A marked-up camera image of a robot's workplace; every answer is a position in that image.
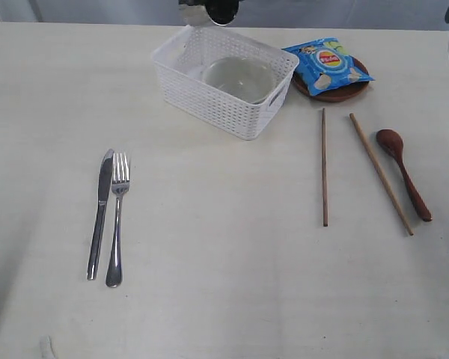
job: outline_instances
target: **chip bag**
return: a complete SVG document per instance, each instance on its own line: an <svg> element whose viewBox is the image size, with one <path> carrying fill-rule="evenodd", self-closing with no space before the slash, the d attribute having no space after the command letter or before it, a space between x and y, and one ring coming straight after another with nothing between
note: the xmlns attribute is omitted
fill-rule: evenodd
<svg viewBox="0 0 449 359"><path fill-rule="evenodd" d="M373 81L354 65L354 60L334 37L291 46L284 51L299 57L296 72L311 96L341 88L354 82Z"/></svg>

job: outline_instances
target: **plastic basket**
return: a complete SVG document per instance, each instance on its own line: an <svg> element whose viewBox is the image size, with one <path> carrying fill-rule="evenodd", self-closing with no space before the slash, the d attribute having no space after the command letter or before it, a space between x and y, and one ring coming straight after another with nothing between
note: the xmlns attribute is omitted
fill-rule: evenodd
<svg viewBox="0 0 449 359"><path fill-rule="evenodd" d="M266 62L277 87L251 104L200 81L204 69L220 58L238 56ZM256 138L283 105L297 56L219 27L186 26L151 56L165 100L242 139Z"/></svg>

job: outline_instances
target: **chopstick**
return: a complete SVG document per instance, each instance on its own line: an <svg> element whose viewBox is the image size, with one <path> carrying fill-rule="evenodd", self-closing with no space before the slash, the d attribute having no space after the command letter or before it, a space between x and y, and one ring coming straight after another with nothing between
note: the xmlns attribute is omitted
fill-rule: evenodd
<svg viewBox="0 0 449 359"><path fill-rule="evenodd" d="M321 118L321 169L323 181L323 226L328 226L328 177L326 173L326 109Z"/></svg>
<svg viewBox="0 0 449 359"><path fill-rule="evenodd" d="M394 195L391 186L389 185L388 180L386 179L384 172L382 172L381 166L377 162L377 158L374 155L373 149L367 142L366 137L364 136L364 133L362 132L361 127L359 126L358 121L356 120L356 117L354 114L350 114L349 117L351 118L352 124L354 125L354 128L356 129L356 132L358 133L359 138L361 139L362 144L364 145L364 148L366 149L367 154L369 155L370 160L372 161L374 168L376 169L377 174L379 175L379 178L381 179L382 184L384 185L384 188L386 192L388 193L389 198L391 198L391 202L394 205L394 208L397 211L397 214L400 216L401 221L404 224L404 227L407 229L410 236L414 235L414 232L412 232L412 228L409 225L409 222L406 218L406 215L404 214L403 210L401 209L399 203L397 202L396 196Z"/></svg>

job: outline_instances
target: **white table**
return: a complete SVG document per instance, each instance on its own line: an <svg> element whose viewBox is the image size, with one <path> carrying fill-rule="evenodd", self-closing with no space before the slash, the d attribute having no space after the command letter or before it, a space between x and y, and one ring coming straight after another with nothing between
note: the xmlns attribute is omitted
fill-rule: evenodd
<svg viewBox="0 0 449 359"><path fill-rule="evenodd" d="M337 36L376 82L328 106L294 88L255 141L164 103L150 53L177 28L0 24L0 359L434 358L449 352L448 33L238 29L273 46ZM346 116L404 138L434 216L408 237ZM132 155L123 276L85 271L101 158Z"/></svg>

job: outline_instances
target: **brown plate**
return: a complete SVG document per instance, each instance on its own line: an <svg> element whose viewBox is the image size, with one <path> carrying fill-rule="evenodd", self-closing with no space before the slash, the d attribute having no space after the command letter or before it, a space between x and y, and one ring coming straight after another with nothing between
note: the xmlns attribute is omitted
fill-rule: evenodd
<svg viewBox="0 0 449 359"><path fill-rule="evenodd" d="M359 68L363 73L369 75L366 66L363 65L363 63L360 62L360 60L358 60L357 58L352 59L354 60L354 65L357 68ZM318 101L323 102L341 102L346 99L351 99L354 96L358 96L369 85L369 81L355 82L354 84L350 84L342 88L324 91L316 96L311 96L309 94L308 86L306 86L305 82L302 81L301 76L299 76L298 73L293 74L293 84L296 86L299 92L303 93L307 97L310 97L311 99L317 99Z"/></svg>

